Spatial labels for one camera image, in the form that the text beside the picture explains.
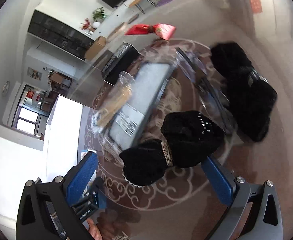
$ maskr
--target green plant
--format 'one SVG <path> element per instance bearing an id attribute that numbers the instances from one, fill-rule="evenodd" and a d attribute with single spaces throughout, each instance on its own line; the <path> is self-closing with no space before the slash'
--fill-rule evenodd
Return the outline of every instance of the green plant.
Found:
<path id="1" fill-rule="evenodd" d="M 98 19 L 104 19 L 105 18 L 105 10 L 103 7 L 97 8 L 92 13 L 92 18 L 96 22 Z"/>

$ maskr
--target window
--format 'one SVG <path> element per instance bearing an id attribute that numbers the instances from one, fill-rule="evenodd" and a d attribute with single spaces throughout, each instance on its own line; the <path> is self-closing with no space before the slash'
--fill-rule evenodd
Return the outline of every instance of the window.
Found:
<path id="1" fill-rule="evenodd" d="M 38 114 L 25 108 L 20 108 L 19 116 L 16 122 L 16 128 L 31 134 L 35 134 Z"/>

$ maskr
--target white vase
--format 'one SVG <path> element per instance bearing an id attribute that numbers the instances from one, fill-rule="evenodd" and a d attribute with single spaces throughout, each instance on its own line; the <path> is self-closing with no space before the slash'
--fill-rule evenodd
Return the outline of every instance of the white vase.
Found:
<path id="1" fill-rule="evenodd" d="M 94 22 L 94 23 L 92 24 L 92 27 L 95 28 L 95 29 L 97 29 L 97 28 L 99 28 L 100 25 L 101 25 L 101 23 L 99 23 L 99 22 Z"/>

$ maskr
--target blue gripper pad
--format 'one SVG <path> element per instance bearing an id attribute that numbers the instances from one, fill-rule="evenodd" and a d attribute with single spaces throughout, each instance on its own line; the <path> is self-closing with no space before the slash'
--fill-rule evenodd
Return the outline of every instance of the blue gripper pad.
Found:
<path id="1" fill-rule="evenodd" d="M 206 160 L 201 162 L 201 167 L 214 191 L 218 195 L 220 202 L 228 207 L 231 206 L 233 202 L 232 187 L 216 164 L 210 157 L 207 157 Z"/>
<path id="2" fill-rule="evenodd" d="M 82 196 L 85 187 L 90 181 L 93 173 L 95 172 L 98 164 L 97 154 L 92 152 L 91 156 L 87 159 L 82 168 L 74 176 L 69 183 L 66 190 L 66 201 L 69 206 L 77 203 Z"/>

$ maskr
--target red poster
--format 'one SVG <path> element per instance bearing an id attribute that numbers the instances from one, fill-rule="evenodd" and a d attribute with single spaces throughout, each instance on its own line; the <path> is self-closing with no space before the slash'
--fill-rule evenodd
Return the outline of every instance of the red poster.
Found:
<path id="1" fill-rule="evenodd" d="M 33 95 L 34 95 L 33 91 L 28 91 L 27 94 L 26 94 L 26 97 L 32 99 Z"/>
<path id="2" fill-rule="evenodd" d="M 254 14 L 262 12 L 261 0 L 250 0 L 250 4 Z"/>

